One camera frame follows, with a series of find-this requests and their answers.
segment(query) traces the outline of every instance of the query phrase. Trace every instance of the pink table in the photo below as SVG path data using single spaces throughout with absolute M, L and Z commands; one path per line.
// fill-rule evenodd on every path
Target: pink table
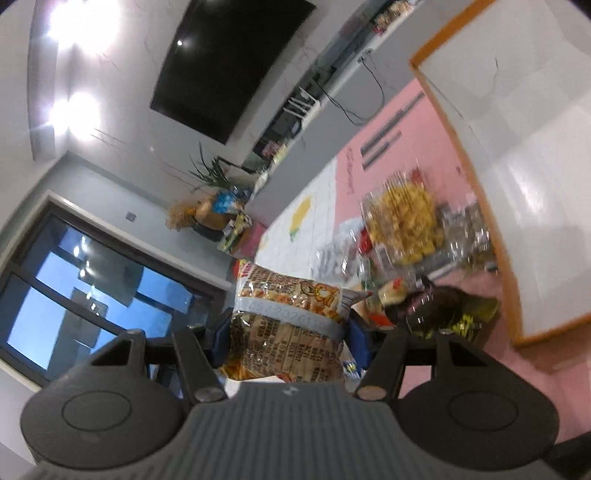
M 418 92 L 421 92 L 421 86 L 415 80 L 337 155 L 335 226 L 359 216 L 359 202 L 367 192 L 397 170 L 410 171 L 417 162 L 436 202 L 459 207 L 473 195 L 449 137 L 427 98 L 416 104 L 385 137 L 389 140 L 400 131 L 400 139 L 376 163 L 363 170 L 361 145 Z M 452 272 L 438 283 L 456 285 L 470 293 L 502 300 L 501 279 L 496 275 L 481 273 L 466 278 L 461 275 L 460 271 Z M 503 316 L 491 328 L 484 350 L 552 400 L 560 414 L 558 440 L 567 440 L 591 430 L 591 354 L 588 353 L 591 352 L 591 326 L 519 351 L 509 342 Z M 407 369 L 401 394 L 426 381 L 429 375 L 428 368 Z

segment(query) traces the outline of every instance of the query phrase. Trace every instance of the ceiling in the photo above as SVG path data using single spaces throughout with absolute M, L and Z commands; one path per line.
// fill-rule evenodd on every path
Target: ceiling
M 111 175 L 170 204 L 200 186 L 187 174 L 191 159 L 213 154 L 242 164 L 285 98 L 363 0 L 312 0 L 316 10 L 275 62 L 226 145 L 150 109 L 154 87 L 189 0 L 114 0 L 113 43 L 98 53 L 74 46 L 67 67 L 69 95 L 98 102 L 93 136 L 69 135 L 68 149 Z M 203 0 L 223 2 L 227 0 Z
M 0 230 L 56 158 L 53 146 L 47 149 L 53 152 L 51 160 L 40 155 L 35 161 L 31 151 L 27 79 L 35 0 L 17 0 L 5 6 L 6 2 L 0 2 L 0 31 L 2 38 L 9 39 L 0 50 Z M 50 76 L 53 85 L 53 74 Z M 55 140 L 59 144 L 62 138 Z

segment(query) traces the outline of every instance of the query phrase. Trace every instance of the white wall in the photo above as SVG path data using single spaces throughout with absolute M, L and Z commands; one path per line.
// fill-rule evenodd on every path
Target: white wall
M 17 0 L 0 16 L 0 229 L 52 160 L 34 161 L 27 109 L 29 34 L 35 0 Z
M 160 69 L 188 0 L 118 0 L 122 19 L 113 45 L 98 55 L 77 51 L 72 67 L 72 92 L 84 90 L 97 99 L 98 128 L 104 133 L 95 132 L 99 138 L 87 141 L 71 138 L 69 150 L 153 192 L 163 202 L 183 200 L 194 185 L 200 185 L 186 174 L 194 170 L 189 155 L 199 159 L 199 142 L 206 154 L 242 164 L 310 62 L 362 2 L 311 0 L 316 10 L 271 67 L 228 142 L 222 145 L 150 109 Z
M 386 102 L 414 78 L 408 60 L 470 3 L 471 0 L 424 0 L 372 53 L 367 64 L 382 85 Z M 381 95 L 371 74 L 358 67 L 341 85 L 335 99 L 360 116 L 369 116 L 379 107 Z M 249 203 L 248 213 L 270 225 L 360 129 L 339 108 L 326 103 L 267 185 Z
M 33 467 L 33 464 L 0 444 L 0 478 L 2 480 L 19 480 Z
M 470 157 L 508 251 L 521 307 L 513 340 L 588 319 L 589 19 L 568 0 L 497 0 L 421 71 Z
M 59 47 L 48 35 L 54 0 L 37 0 L 31 23 L 28 56 L 28 107 L 31 146 L 36 161 L 60 158 L 67 150 L 68 133 L 54 132 L 50 125 L 52 106 L 67 100 L 70 89 L 72 47 Z
M 34 460 L 22 438 L 20 419 L 22 409 L 33 393 L 30 387 L 0 369 L 0 443 L 29 463 Z M 0 478 L 4 480 L 2 473 L 3 464 L 0 463 Z
M 220 288 L 229 288 L 230 284 L 226 281 L 232 259 L 229 255 L 218 251 L 213 242 L 195 232 L 168 230 L 164 224 L 167 211 L 162 206 L 88 168 L 88 164 L 79 157 L 66 154 L 38 185 L 33 197 L 39 198 L 46 190 L 194 267 L 194 271 L 202 271 L 202 280 Z M 125 219 L 128 212 L 137 215 L 135 222 Z

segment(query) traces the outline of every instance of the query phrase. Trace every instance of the screw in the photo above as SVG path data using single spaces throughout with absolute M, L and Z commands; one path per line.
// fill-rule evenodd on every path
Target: screw
M 195 398 L 199 403 L 212 403 L 223 400 L 226 394 L 218 387 L 204 387 L 195 392 Z
M 365 401 L 378 401 L 386 398 L 386 391 L 377 385 L 367 385 L 357 390 L 357 396 Z

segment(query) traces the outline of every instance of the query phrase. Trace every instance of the black tv screen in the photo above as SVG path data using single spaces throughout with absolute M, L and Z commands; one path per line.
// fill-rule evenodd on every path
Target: black tv screen
M 193 0 L 150 105 L 225 144 L 285 45 L 314 10 L 305 0 Z

